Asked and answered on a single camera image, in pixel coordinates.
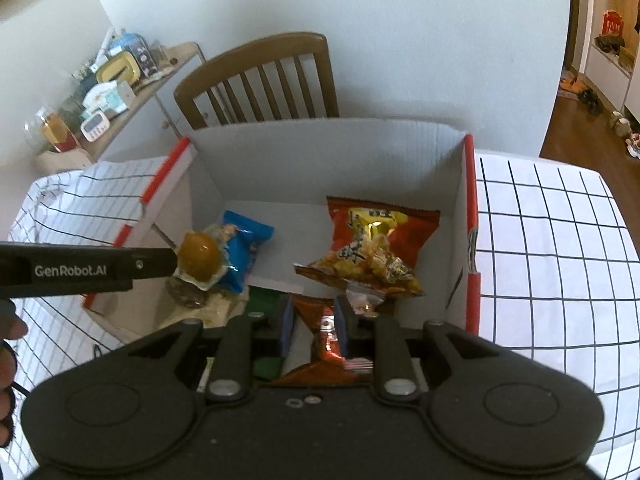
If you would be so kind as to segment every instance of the wooden floor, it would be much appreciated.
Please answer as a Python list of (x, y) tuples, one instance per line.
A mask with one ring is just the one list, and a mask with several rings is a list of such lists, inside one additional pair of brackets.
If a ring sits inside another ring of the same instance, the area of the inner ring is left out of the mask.
[(607, 126), (609, 114), (593, 117), (580, 101), (556, 99), (540, 157), (599, 172), (620, 208), (640, 253), (640, 159)]

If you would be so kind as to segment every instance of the human hand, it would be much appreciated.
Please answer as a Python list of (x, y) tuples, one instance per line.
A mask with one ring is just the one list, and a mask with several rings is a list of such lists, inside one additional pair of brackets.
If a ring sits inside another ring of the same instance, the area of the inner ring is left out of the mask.
[[(16, 340), (24, 337), (28, 327), (15, 315), (15, 305), (11, 300), (0, 300), (0, 338)], [(0, 447), (7, 446), (14, 437), (12, 414), (15, 408), (15, 394), (11, 388), (17, 371), (14, 350), (4, 341), (0, 346)]]

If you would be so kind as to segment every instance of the checkered tablecloth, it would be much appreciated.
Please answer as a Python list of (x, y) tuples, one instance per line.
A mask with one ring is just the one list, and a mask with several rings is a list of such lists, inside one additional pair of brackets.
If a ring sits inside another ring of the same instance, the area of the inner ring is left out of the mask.
[[(15, 242), (110, 246), (123, 225), (143, 214), (140, 197), (164, 157), (122, 164), (99, 162), (84, 171), (43, 177), (31, 185), (8, 238)], [(52, 375), (120, 345), (82, 307), (82, 296), (15, 300), (29, 333), (14, 343), (15, 380), (28, 390)], [(16, 392), (15, 438), (0, 458), (19, 477), (36, 467), (19, 422), (24, 397)]]
[(640, 262), (594, 171), (476, 156), (480, 335), (580, 379), (605, 410), (590, 462), (640, 476)]

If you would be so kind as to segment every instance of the bottle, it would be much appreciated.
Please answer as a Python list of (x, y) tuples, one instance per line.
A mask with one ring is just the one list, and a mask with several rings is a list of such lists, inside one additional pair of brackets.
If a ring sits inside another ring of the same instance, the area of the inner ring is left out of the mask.
[(40, 132), (59, 152), (68, 152), (78, 147), (78, 140), (66, 126), (65, 121), (51, 108), (43, 106), (36, 112)]

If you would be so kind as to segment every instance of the wooden shelf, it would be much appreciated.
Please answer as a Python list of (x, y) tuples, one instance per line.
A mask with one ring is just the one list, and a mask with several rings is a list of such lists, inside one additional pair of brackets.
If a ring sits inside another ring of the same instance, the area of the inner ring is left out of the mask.
[(133, 101), (131, 108), (120, 114), (111, 121), (109, 129), (102, 134), (102, 136), (94, 142), (89, 142), (84, 137), (80, 139), (80, 146), (84, 149), (93, 160), (98, 160), (100, 156), (105, 152), (109, 145), (113, 142), (113, 139), (124, 129), (129, 121), (136, 115), (136, 113), (142, 108), (146, 102), (152, 99), (168, 81), (185, 66), (191, 59), (196, 57), (199, 53), (197, 43), (183, 43), (173, 48), (166, 49), (166, 54), (169, 59), (176, 58), (178, 61), (174, 65), (174, 71), (169, 75), (163, 77), (160, 81), (151, 83), (145, 86), (140, 92), (136, 94), (136, 99)]

